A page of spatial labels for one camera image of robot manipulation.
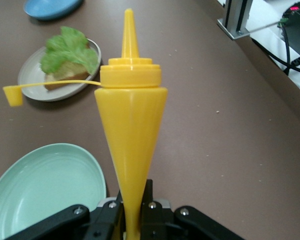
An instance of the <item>sandwich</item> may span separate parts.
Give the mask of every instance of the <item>sandwich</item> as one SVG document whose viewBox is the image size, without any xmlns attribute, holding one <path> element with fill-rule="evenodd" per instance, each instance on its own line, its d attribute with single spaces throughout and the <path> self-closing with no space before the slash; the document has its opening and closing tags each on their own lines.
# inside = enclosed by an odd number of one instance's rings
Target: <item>sandwich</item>
<svg viewBox="0 0 300 240">
<path fill-rule="evenodd" d="M 86 36 L 74 28 L 62 26 L 61 35 L 48 39 L 45 46 L 40 61 L 45 82 L 85 80 L 97 69 L 97 53 L 90 49 Z M 51 84 L 45 88 L 50 91 L 64 85 Z"/>
</svg>

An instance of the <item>bread slice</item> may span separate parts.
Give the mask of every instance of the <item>bread slice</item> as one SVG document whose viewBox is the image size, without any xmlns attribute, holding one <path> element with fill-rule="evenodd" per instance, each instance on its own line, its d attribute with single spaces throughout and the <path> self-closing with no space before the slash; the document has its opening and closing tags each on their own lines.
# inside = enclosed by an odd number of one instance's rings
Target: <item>bread slice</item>
<svg viewBox="0 0 300 240">
<path fill-rule="evenodd" d="M 45 82 L 63 81 L 63 80 L 85 80 L 89 76 L 86 68 L 76 62 L 66 61 L 59 70 L 54 73 L 46 74 L 44 77 Z M 44 85 L 49 91 L 67 85 L 66 83 Z"/>
</svg>

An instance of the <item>blue plate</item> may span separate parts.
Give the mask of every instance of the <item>blue plate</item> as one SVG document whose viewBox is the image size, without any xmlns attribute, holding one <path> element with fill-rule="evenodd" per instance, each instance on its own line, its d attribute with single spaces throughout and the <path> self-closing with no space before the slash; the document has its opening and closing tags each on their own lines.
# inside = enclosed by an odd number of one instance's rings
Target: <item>blue plate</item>
<svg viewBox="0 0 300 240">
<path fill-rule="evenodd" d="M 23 9 L 35 19 L 48 21 L 70 14 L 82 2 L 83 0 L 28 0 Z"/>
<path fill-rule="evenodd" d="M 93 211 L 106 197 L 97 160 L 68 143 L 40 147 L 0 178 L 0 240 L 75 204 Z"/>
</svg>

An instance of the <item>yellow bottle cap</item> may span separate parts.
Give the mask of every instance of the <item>yellow bottle cap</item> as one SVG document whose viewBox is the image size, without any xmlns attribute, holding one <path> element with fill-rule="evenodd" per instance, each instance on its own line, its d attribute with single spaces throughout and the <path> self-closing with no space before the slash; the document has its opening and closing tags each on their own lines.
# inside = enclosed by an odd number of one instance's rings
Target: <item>yellow bottle cap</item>
<svg viewBox="0 0 300 240">
<path fill-rule="evenodd" d="M 151 58 L 139 57 L 134 12 L 124 12 L 122 53 L 101 66 L 100 82 L 104 88 L 150 88 L 161 84 L 160 65 Z"/>
</svg>

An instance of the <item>metal post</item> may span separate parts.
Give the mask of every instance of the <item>metal post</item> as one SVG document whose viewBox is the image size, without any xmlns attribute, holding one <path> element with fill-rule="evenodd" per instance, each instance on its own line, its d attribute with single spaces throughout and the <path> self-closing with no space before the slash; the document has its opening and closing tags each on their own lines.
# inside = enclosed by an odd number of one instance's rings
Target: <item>metal post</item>
<svg viewBox="0 0 300 240">
<path fill-rule="evenodd" d="M 218 25 L 232 39 L 248 36 L 247 20 L 253 0 L 226 0 L 223 18 Z"/>
</svg>

